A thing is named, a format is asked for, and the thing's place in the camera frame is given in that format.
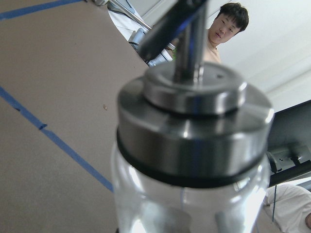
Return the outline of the clear glass sauce bottle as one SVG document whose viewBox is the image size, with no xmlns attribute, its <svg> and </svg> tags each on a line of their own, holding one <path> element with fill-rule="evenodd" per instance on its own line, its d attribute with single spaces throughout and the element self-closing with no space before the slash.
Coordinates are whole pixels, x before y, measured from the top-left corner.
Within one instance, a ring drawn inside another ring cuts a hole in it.
<svg viewBox="0 0 311 233">
<path fill-rule="evenodd" d="M 121 233 L 249 233 L 269 184 L 274 110 L 237 72 L 204 62 L 207 1 L 180 0 L 138 47 L 176 59 L 119 91 L 111 155 Z"/>
</svg>

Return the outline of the seated person beige shirt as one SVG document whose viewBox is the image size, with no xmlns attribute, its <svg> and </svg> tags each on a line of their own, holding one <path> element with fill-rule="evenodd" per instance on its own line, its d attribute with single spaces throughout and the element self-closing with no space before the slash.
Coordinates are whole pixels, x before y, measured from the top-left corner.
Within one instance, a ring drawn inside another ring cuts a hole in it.
<svg viewBox="0 0 311 233">
<path fill-rule="evenodd" d="M 218 15 L 207 29 L 203 60 L 220 64 L 217 47 L 243 32 L 249 23 L 248 11 L 240 3 L 226 3 L 220 7 Z"/>
</svg>

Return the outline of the black monitor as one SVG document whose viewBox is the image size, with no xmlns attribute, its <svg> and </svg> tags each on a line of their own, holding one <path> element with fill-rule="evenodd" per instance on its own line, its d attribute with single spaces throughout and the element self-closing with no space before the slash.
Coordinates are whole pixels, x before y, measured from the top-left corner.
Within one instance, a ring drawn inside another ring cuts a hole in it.
<svg viewBox="0 0 311 233">
<path fill-rule="evenodd" d="M 311 175 L 311 102 L 275 114 L 268 136 L 269 186 Z"/>
</svg>

